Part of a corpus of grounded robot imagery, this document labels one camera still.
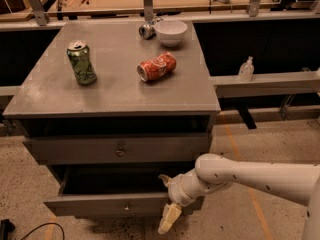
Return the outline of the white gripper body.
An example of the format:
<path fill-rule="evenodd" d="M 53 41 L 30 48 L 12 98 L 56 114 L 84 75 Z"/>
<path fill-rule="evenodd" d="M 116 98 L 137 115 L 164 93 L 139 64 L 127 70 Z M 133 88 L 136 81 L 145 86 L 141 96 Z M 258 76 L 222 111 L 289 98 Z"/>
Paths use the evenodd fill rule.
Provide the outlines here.
<path fill-rule="evenodd" d="M 183 188 L 183 174 L 179 174 L 174 178 L 171 178 L 168 182 L 168 195 L 169 199 L 181 207 L 187 207 L 192 204 L 195 199 L 188 196 Z"/>

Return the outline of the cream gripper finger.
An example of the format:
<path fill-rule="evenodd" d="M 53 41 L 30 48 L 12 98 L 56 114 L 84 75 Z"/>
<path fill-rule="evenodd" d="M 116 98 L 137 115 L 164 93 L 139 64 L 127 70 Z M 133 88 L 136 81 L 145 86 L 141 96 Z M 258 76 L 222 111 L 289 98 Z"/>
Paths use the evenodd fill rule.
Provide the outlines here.
<path fill-rule="evenodd" d="M 163 184 L 168 187 L 172 181 L 172 178 L 165 174 L 160 174 L 158 178 L 163 182 Z"/>
<path fill-rule="evenodd" d="M 159 234 L 167 233 L 182 213 L 182 207 L 178 204 L 166 204 L 158 227 Z"/>

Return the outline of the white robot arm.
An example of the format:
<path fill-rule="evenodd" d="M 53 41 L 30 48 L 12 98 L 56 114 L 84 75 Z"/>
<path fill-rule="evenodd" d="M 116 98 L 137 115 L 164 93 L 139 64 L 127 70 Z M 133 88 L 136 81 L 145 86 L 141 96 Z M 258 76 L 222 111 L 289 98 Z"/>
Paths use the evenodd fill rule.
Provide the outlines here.
<path fill-rule="evenodd" d="M 206 153 L 195 167 L 173 178 L 161 174 L 170 202 L 164 206 L 158 228 L 167 233 L 197 198 L 227 188 L 232 183 L 307 207 L 302 240 L 320 240 L 320 165 L 235 161 Z"/>

